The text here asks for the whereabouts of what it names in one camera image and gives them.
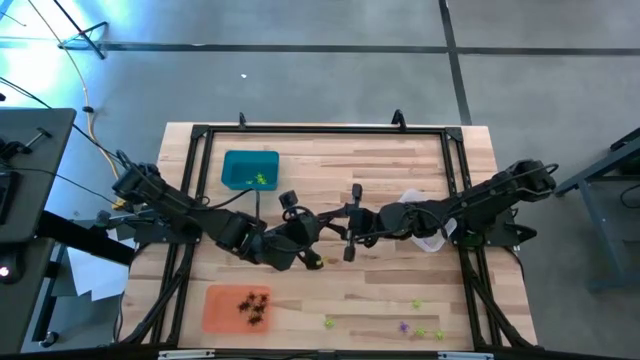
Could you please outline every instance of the wooden tabletop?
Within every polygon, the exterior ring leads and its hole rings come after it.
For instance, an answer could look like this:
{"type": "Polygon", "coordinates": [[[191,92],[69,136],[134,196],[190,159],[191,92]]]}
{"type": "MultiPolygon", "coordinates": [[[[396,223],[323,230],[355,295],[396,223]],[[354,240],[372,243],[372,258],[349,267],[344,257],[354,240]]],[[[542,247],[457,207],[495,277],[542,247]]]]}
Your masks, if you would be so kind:
{"type": "MultiPolygon", "coordinates": [[[[176,188],[182,180],[193,123],[169,123],[158,166],[164,179],[176,188]]],[[[462,127],[471,179],[474,184],[497,170],[487,127],[462,127]]],[[[204,141],[201,141],[199,152],[204,141]]],[[[379,209],[398,200],[410,188],[429,198],[448,195],[442,151],[437,137],[429,135],[324,135],[324,134],[216,134],[205,194],[211,203],[236,192],[220,182],[227,150],[275,150],[280,153],[279,187],[261,193],[261,217],[271,226],[281,222],[277,199],[295,189],[300,204],[314,212],[336,209],[351,199],[351,185],[364,189],[362,206],[379,209]]],[[[459,175],[455,148],[452,147],[459,175]]],[[[195,192],[201,154],[197,155],[190,194],[195,192]]],[[[252,213],[251,194],[227,208],[252,213]]],[[[355,261],[342,261],[344,242],[333,232],[322,232],[314,250],[328,258],[319,271],[307,271],[296,260],[285,272],[256,266],[218,249],[204,238],[197,246],[184,310],[180,347],[265,349],[361,350],[464,350],[471,349],[460,261],[445,244],[437,253],[425,253],[410,240],[380,240],[359,247],[355,261]],[[206,289],[214,284],[266,285],[272,291],[270,330],[262,335],[206,334],[202,315],[206,289]],[[413,300],[421,300],[419,309],[413,300]],[[326,329],[326,319],[335,326],[326,329]],[[400,322],[423,337],[399,331],[400,322]],[[436,340],[441,330],[444,339],[436,340]]],[[[166,245],[151,245],[135,260],[123,300],[128,335],[158,296],[167,252],[166,245]]],[[[504,249],[488,248],[487,261],[497,303],[527,340],[535,332],[520,268],[504,249]]],[[[169,303],[163,339],[173,314],[169,303]]],[[[480,305],[485,339],[489,331],[480,305]]]]}

